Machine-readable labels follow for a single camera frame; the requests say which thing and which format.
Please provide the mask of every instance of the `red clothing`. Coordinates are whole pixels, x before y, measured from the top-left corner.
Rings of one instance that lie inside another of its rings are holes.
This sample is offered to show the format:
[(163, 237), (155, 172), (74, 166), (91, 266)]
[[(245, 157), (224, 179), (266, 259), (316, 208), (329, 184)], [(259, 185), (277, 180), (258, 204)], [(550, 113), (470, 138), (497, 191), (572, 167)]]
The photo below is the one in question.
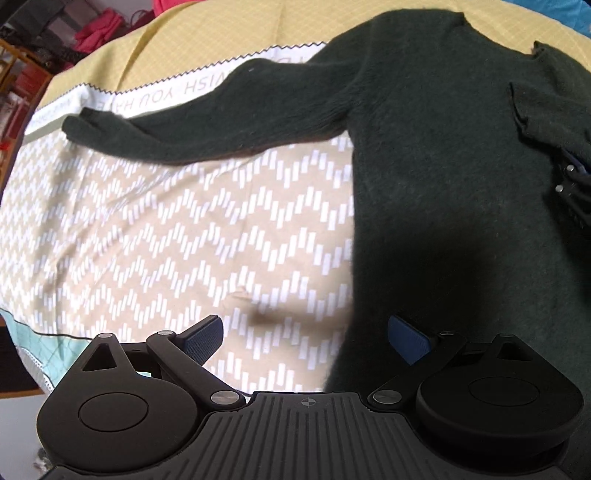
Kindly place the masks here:
[(154, 0), (154, 13), (156, 17), (162, 15), (166, 10), (170, 10), (177, 5), (186, 4), (188, 2), (203, 2), (203, 0)]
[(77, 41), (74, 50), (84, 53), (98, 50), (113, 38), (123, 23), (124, 19), (121, 15), (112, 8), (107, 8), (74, 36)]

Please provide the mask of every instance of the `bed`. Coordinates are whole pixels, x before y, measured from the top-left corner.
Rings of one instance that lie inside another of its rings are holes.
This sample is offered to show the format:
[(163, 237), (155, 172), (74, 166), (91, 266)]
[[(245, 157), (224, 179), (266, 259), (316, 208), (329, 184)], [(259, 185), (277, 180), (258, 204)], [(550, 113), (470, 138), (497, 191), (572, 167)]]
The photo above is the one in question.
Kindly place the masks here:
[(306, 61), (397, 8), (464, 11), (498, 43), (540, 40), (591, 70), (591, 40), (500, 0), (208, 0), (52, 81), (0, 207), (0, 314), (45, 392), (100, 332), (141, 342), (208, 314), (225, 340), (206, 367), (232, 387), (322, 390), (352, 304), (348, 136), (167, 168), (72, 145), (60, 125), (84, 106), (135, 116), (184, 103), (254, 57)]

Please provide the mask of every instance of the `metal pivot screw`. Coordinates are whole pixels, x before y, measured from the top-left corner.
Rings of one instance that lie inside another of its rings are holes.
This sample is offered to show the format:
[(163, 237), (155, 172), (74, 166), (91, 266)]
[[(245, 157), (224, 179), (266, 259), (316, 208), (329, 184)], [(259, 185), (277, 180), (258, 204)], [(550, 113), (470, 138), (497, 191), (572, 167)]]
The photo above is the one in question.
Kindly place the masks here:
[(240, 395), (231, 390), (220, 390), (212, 395), (212, 402), (217, 405), (232, 405), (240, 400)]
[(383, 405), (393, 405), (402, 400), (402, 395), (396, 390), (380, 390), (374, 393), (374, 400)]

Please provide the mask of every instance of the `wooden shelf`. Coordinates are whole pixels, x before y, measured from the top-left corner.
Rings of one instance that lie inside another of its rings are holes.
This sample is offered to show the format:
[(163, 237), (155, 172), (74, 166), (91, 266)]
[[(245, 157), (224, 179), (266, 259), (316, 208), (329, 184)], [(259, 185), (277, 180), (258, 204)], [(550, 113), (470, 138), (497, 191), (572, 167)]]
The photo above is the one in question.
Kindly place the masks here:
[(34, 395), (45, 395), (45, 392), (42, 389), (37, 388), (35, 390), (26, 390), (24, 392), (6, 392), (6, 393), (0, 393), (0, 400), (3, 400), (5, 398), (32, 397)]

